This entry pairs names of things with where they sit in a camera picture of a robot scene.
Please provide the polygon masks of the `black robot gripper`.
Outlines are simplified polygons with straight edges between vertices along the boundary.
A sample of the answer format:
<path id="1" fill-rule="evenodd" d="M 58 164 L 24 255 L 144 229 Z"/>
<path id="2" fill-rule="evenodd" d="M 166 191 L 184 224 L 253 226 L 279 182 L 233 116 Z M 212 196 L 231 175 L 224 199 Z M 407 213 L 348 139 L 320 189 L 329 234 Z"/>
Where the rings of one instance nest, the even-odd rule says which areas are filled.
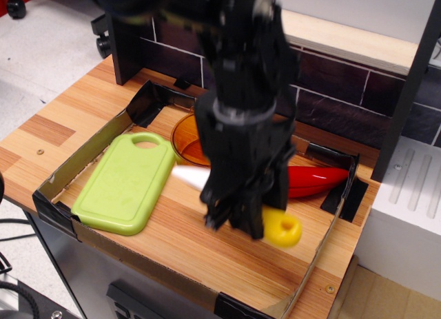
<path id="1" fill-rule="evenodd" d="M 282 213 L 288 202 L 287 164 L 295 149 L 294 115 L 226 112 L 215 93 L 195 105 L 196 125 L 211 172 L 202 192 L 205 226 L 214 231 L 227 221 L 252 239 L 264 235 L 263 205 Z"/>

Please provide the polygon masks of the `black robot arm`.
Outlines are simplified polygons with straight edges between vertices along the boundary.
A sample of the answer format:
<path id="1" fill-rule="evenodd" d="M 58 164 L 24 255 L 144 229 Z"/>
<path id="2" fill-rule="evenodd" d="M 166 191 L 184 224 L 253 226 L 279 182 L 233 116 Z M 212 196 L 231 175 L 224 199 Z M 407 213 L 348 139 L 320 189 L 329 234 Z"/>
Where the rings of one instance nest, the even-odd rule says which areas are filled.
<path id="1" fill-rule="evenodd" d="M 264 235 L 263 205 L 285 209 L 295 148 L 296 100 L 290 83 L 296 55 L 276 0 L 97 0 L 120 20 L 153 16 L 195 31 L 215 88 L 194 115 L 211 172 L 200 198 L 205 224 L 224 223 L 254 239 Z"/>

